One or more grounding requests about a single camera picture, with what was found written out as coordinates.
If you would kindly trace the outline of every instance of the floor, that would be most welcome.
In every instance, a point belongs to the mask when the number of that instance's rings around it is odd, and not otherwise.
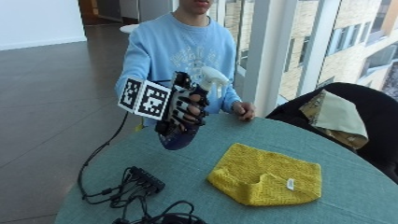
[[[121,26],[86,26],[86,42],[0,51],[0,223],[53,223],[84,160],[119,127]],[[111,143],[138,122],[130,115]]]

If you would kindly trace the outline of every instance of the label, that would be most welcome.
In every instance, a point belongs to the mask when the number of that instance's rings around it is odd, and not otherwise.
[[[287,189],[294,190],[294,179],[289,178],[286,187]]]

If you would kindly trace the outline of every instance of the hand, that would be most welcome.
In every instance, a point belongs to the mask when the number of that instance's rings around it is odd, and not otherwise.
[[[249,102],[234,102],[233,109],[239,120],[250,121],[255,116],[255,106]]]
[[[189,91],[175,92],[169,116],[182,131],[185,130],[183,124],[203,124],[202,118],[207,115],[207,112],[203,111],[206,105],[207,101],[199,95],[190,95]]]

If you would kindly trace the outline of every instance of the wall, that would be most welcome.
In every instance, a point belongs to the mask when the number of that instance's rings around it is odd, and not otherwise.
[[[86,41],[77,0],[0,0],[0,50]]]

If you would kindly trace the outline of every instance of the teal tablecloth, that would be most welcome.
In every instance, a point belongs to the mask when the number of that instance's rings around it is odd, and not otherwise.
[[[251,207],[237,203],[205,180],[233,143],[282,153],[322,167],[322,197],[306,204]],[[88,192],[115,186],[123,168],[138,166],[155,176],[165,188],[147,197],[151,216],[175,201],[195,206],[194,215],[207,223],[398,223],[398,187],[344,148],[318,135],[282,122],[255,118],[245,123],[230,115],[211,115],[191,144],[178,150],[162,148],[151,128],[131,133],[89,164],[84,183]],[[174,212],[187,212],[181,205]],[[56,223],[111,223],[122,209],[107,203],[89,205],[76,187],[66,195]],[[142,215],[137,202],[126,218]]]

